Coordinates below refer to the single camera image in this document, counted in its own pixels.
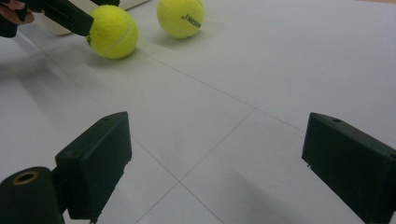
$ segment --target white tabletop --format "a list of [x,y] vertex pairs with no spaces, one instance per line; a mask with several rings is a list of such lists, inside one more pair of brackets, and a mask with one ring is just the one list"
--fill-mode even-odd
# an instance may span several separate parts
[[119,61],[34,24],[0,38],[0,179],[127,111],[134,157],[98,223],[362,223],[306,167],[304,132],[318,112],[396,147],[396,5],[207,0],[175,40],[157,2],[129,10]]

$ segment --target tennis ball seam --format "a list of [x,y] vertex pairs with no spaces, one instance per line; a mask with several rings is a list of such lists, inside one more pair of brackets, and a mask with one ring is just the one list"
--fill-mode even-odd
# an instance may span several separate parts
[[123,34],[118,40],[116,40],[115,42],[113,42],[113,43],[106,49],[105,57],[108,57],[108,54],[110,53],[110,51],[111,51],[112,49],[114,49],[115,46],[117,46],[117,45],[129,34],[129,32],[130,32],[130,30],[131,30],[131,22],[130,22],[130,21],[128,20],[128,18],[127,18],[128,15],[123,14],[122,16],[124,17],[124,19],[125,19],[125,21],[126,21],[126,27],[127,27],[127,29],[125,30],[124,34]]

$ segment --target yellow tennis ball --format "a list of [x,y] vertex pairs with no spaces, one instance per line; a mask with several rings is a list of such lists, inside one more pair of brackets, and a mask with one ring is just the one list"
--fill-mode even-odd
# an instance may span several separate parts
[[121,7],[100,6],[90,14],[94,21],[86,38],[93,51],[108,59],[120,59],[134,51],[138,33],[128,12]]
[[160,0],[157,18],[163,30],[174,38],[195,35],[204,21],[202,0]]

